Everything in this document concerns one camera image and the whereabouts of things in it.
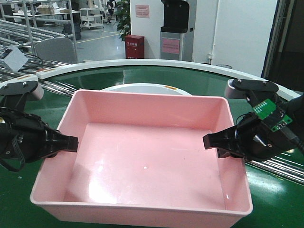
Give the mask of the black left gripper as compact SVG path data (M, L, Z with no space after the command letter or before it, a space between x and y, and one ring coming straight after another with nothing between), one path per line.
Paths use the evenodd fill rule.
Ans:
M48 128L40 116L6 107L0 108L0 160L19 160L24 164L60 151L77 152L78 137Z

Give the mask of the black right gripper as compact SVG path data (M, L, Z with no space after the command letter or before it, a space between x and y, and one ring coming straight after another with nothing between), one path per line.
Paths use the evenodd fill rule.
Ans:
M272 132L252 113L246 114L237 126L206 134L203 143L205 149L217 148L218 158L245 157L258 162L296 148L283 133Z

